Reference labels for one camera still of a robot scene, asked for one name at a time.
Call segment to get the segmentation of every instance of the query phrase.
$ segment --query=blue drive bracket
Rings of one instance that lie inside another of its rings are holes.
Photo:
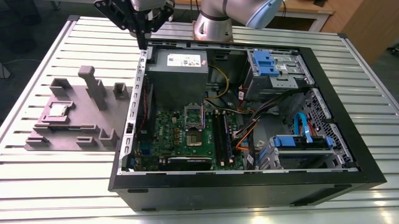
[[[295,140],[292,136],[273,137],[275,147],[295,147]]]
[[[309,126],[307,125],[307,119],[305,119],[305,115],[301,112],[297,112],[295,114],[295,118],[293,118],[293,134],[300,134],[299,133],[299,119],[301,120],[301,126],[303,126],[303,135],[305,136],[305,140],[308,143],[312,143],[312,137],[311,137],[311,129]]]
[[[279,76],[280,72],[275,69],[275,60],[269,55],[268,51],[253,51],[253,62],[259,69],[257,73],[260,76]]]

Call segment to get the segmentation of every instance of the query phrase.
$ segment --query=cable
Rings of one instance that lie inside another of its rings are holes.
[[[175,21],[177,21],[179,19],[181,19],[185,13],[187,13],[187,9],[184,10],[184,12],[183,12],[181,15],[179,16],[179,18],[175,19]]]
[[[192,22],[192,0],[189,0],[189,18]]]
[[[247,129],[252,127],[252,125],[257,122],[260,116],[263,113],[265,113],[272,107],[279,105],[279,103],[292,94],[307,92],[309,90],[309,87],[303,87],[300,89],[288,90],[284,93],[281,93],[279,96],[269,99],[265,103],[263,103],[259,107],[259,109],[255,111],[255,113],[251,116],[251,123],[247,124],[240,130],[237,130],[236,135],[240,135]]]
[[[21,62],[21,61],[41,62],[40,60],[36,60],[36,59],[17,59],[17,60],[13,60],[10,62],[5,62],[2,64],[9,64],[9,63],[14,63],[14,62]]]
[[[284,0],[283,0],[283,5],[284,5],[284,9],[283,9],[283,17],[285,17],[285,14],[287,14],[287,5],[285,5]]]
[[[215,96],[215,97],[207,97],[205,99],[216,99],[216,98],[219,98],[219,97],[221,97],[225,93],[227,93],[227,91],[228,91],[228,82],[229,82],[229,80],[228,80],[228,77],[227,77],[227,75],[224,74],[224,72],[215,66],[215,65],[208,65],[209,67],[212,67],[212,68],[215,68],[219,72],[220,72],[220,74],[223,75],[223,77],[224,77],[224,79],[225,79],[225,89],[224,89],[224,91],[223,91],[223,93],[221,94],[219,94],[217,96]]]
[[[251,131],[253,130],[255,126],[247,131],[244,137],[241,138],[241,140],[237,142],[237,145],[236,145],[236,150],[237,148],[240,148],[240,144],[243,143],[245,137],[249,135]]]
[[[200,13],[199,0],[195,0],[195,4],[197,5],[197,12]]]
[[[252,163],[248,163],[247,168],[248,169],[255,169],[255,156],[256,156],[256,151],[255,151],[255,144],[253,144],[253,132],[251,131],[248,137],[247,137],[247,141],[248,141],[248,149],[249,149],[249,156],[252,157]]]
[[[245,114],[245,112],[240,112],[240,111],[231,110],[231,109],[228,109],[228,108],[219,107],[219,106],[217,106],[215,103],[212,103],[212,101],[209,101],[208,99],[205,99],[205,101],[211,104],[212,107],[215,107],[215,108],[219,109],[219,110],[224,110],[224,111],[231,111],[231,112],[233,112],[233,113],[244,113],[244,114]]]
[[[1,76],[2,76],[2,77],[0,77],[0,79],[8,81],[8,80],[10,80],[10,79],[13,78],[13,75],[12,75],[12,74],[8,76],[8,78],[5,78],[5,74],[4,74],[4,73],[5,73],[4,65],[5,65],[5,64],[14,63],[14,62],[21,62],[21,61],[41,62],[40,60],[36,60],[36,59],[17,59],[17,60],[13,60],[13,61],[5,62],[5,63],[0,63],[0,65],[1,65]]]

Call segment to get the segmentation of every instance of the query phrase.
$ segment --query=wooden desk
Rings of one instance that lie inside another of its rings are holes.
[[[189,0],[175,0],[177,9],[189,9]],[[287,13],[285,17],[312,19],[313,23],[308,31],[319,32],[328,19],[328,16],[335,13],[333,8],[325,2],[324,7],[313,5],[313,1],[285,0]],[[196,3],[192,0],[192,10],[196,10]],[[283,16],[284,5],[281,4],[276,16]]]

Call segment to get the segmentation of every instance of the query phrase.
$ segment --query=workbench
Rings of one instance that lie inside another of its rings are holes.
[[[165,23],[153,38],[192,39],[192,26]],[[70,16],[0,127],[0,221],[392,224],[399,220],[399,107],[351,42],[336,34],[243,27],[233,27],[233,40],[313,49],[388,182],[312,207],[133,212],[107,190],[112,152],[24,149],[53,78],[84,84],[77,70],[92,65],[105,86],[133,85],[140,51],[128,32],[105,18]]]
[[[177,9],[191,9],[192,2],[192,10],[196,10],[196,1],[195,0],[175,0],[175,8]],[[275,16],[277,17],[292,17],[292,18],[305,18],[312,19],[312,25],[309,26],[308,31],[319,32],[327,22],[329,15],[335,13],[333,8],[325,2],[323,7],[313,5],[313,1],[304,0],[285,0],[285,15],[284,15],[284,5],[281,4],[279,8],[279,12]]]

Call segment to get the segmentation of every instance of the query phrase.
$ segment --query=black cable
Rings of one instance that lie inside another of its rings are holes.
[[[183,12],[183,14],[179,16],[179,18],[175,19],[175,21],[177,21],[179,19],[181,19],[185,13],[187,13],[187,9],[184,10],[184,12]]]
[[[284,0],[283,0],[283,5],[284,5],[284,9],[283,9],[283,17],[285,17],[285,14],[287,14],[287,5],[285,5]]]
[[[228,104],[225,102],[225,100],[223,99],[223,96],[220,96],[217,99],[220,99],[220,101],[224,103],[225,107],[228,108]]]
[[[195,4],[197,5],[197,12],[200,13],[199,0],[195,0]]]
[[[192,0],[189,0],[189,19],[192,22]]]
[[[255,156],[256,156],[255,144],[253,144],[253,131],[247,136],[247,141],[248,141],[249,156],[252,157],[252,164],[249,162],[247,163],[247,169],[252,170],[255,169]]]
[[[253,112],[249,123],[236,132],[236,135],[241,134],[245,130],[251,129],[252,126],[256,124],[259,118],[261,117],[263,113],[265,113],[272,107],[277,106],[279,103],[292,94],[307,92],[309,90],[309,87],[304,87],[295,90],[288,90],[284,93],[281,93],[279,96],[273,97],[271,100],[268,100],[265,103],[261,104],[259,109]]]

